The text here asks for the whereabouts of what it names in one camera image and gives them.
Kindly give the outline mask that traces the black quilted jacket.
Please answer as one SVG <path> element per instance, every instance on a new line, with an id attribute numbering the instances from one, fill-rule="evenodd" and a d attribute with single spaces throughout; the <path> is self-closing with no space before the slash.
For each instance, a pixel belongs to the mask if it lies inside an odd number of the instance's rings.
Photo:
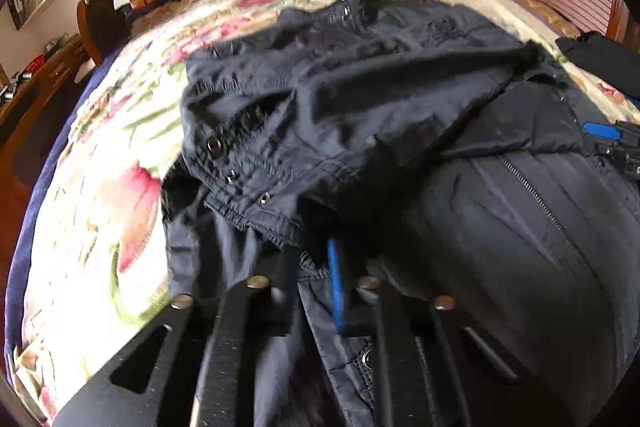
<path id="1" fill-rule="evenodd" d="M 639 185 L 582 137 L 603 114 L 539 44 L 463 5 L 337 0 L 186 59 L 162 211 L 173 294 L 298 264 L 260 343 L 258 426 L 369 426 L 371 343 L 337 334 L 328 247 L 445 294 L 550 392 L 498 425 L 585 426 L 639 349 Z"/>

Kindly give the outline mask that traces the black folded garment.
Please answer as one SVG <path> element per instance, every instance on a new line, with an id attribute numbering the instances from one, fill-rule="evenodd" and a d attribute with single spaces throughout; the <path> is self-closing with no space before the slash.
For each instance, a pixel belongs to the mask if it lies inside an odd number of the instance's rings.
<path id="1" fill-rule="evenodd" d="M 577 38 L 557 38 L 555 44 L 573 64 L 606 81 L 634 104 L 639 104 L 638 53 L 597 31 L 584 32 Z"/>

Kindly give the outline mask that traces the floral bed blanket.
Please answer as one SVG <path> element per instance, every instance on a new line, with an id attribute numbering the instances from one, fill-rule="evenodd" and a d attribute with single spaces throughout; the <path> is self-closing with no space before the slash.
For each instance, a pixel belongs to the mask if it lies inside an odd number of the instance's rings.
<path id="1" fill-rule="evenodd" d="M 562 54 L 555 40 L 578 31 L 545 6 L 428 1 L 463 5 L 521 42 L 539 44 L 600 110 L 600 124 L 639 126 L 630 98 Z M 186 59 L 264 30 L 286 9 L 317 12 L 335 2 L 168 0 L 139 17 L 142 33 L 80 106 L 36 220 L 22 343 L 6 357 L 14 397 L 34 423 L 57 426 L 62 407 L 178 296 L 169 287 L 162 186 L 183 146 Z M 638 421 L 639 349 L 586 426 Z"/>

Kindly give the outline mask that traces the navy blue bed sheet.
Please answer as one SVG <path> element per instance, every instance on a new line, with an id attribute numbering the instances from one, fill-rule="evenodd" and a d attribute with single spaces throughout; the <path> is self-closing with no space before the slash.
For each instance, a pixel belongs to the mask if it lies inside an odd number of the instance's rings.
<path id="1" fill-rule="evenodd" d="M 70 128 L 77 116 L 80 106 L 88 100 L 89 95 L 99 87 L 106 74 L 113 66 L 122 46 L 112 52 L 100 66 L 96 66 L 88 74 L 88 82 L 84 91 L 78 96 L 75 106 L 66 115 L 66 119 L 61 124 L 58 132 L 55 133 L 53 142 L 46 160 L 43 163 L 40 173 L 37 176 L 34 188 L 29 194 L 25 216 L 21 223 L 20 234 L 17 236 L 16 246 L 11 258 L 8 283 L 4 293 L 4 323 L 3 323 L 3 345 L 1 356 L 5 359 L 15 347 L 22 343 L 22 324 L 24 319 L 24 297 L 32 265 L 32 242 L 35 236 L 35 226 L 39 210 L 42 206 L 44 196 L 46 196 L 58 158 L 61 157 L 65 145 L 67 144 Z"/>

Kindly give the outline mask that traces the wooden desk cabinet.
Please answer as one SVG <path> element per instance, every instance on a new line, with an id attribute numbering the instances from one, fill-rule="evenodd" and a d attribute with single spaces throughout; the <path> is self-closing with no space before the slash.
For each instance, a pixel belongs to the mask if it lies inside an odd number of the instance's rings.
<path id="1" fill-rule="evenodd" d="M 74 35 L 1 111 L 1 275 L 20 234 L 32 189 L 53 142 L 85 88 L 76 82 L 89 60 L 81 38 Z"/>

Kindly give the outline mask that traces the wooden chair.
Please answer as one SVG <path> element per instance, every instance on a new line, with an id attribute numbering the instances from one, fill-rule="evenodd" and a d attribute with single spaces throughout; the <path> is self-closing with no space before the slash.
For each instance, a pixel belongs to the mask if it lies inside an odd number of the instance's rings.
<path id="1" fill-rule="evenodd" d="M 80 0 L 76 16 L 82 45 L 96 66 L 130 36 L 126 16 L 115 8 L 114 0 Z"/>

